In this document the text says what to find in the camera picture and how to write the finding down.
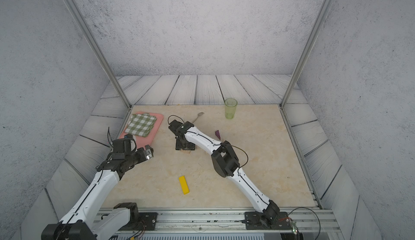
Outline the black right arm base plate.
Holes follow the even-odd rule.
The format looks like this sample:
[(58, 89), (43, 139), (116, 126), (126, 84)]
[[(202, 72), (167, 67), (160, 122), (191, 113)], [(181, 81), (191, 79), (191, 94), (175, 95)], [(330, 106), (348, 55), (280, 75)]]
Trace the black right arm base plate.
[(257, 211), (245, 212), (242, 223), (246, 230), (291, 230), (287, 213), (266, 214)]

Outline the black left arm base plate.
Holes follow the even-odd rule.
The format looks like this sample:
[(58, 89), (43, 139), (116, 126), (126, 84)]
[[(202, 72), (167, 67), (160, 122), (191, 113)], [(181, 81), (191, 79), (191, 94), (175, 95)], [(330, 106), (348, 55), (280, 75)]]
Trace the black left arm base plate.
[(158, 213), (131, 213), (129, 222), (120, 231), (154, 231)]

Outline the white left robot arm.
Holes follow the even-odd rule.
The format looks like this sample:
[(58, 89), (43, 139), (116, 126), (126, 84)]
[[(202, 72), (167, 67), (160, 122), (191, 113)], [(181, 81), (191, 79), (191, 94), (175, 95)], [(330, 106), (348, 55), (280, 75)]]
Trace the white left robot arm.
[(153, 158), (153, 149), (137, 148), (128, 134), (112, 143), (112, 152), (97, 166), (97, 173), (87, 190), (58, 223), (49, 224), (41, 233), (43, 240), (108, 240), (122, 228), (142, 232), (145, 223), (136, 203), (121, 203), (99, 223), (94, 223), (102, 204), (124, 174), (136, 165)]

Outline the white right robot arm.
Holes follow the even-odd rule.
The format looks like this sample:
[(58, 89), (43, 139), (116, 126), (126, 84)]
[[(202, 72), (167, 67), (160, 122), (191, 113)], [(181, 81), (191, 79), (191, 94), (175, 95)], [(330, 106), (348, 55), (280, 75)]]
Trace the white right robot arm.
[(182, 123), (173, 120), (169, 123), (169, 130), (175, 135), (177, 150), (194, 150), (195, 147), (200, 147), (211, 156), (216, 173), (231, 180), (252, 204), (257, 216), (255, 226), (265, 229), (277, 226), (278, 220), (282, 218), (280, 208), (248, 178), (231, 143), (220, 142), (205, 135), (188, 121)]

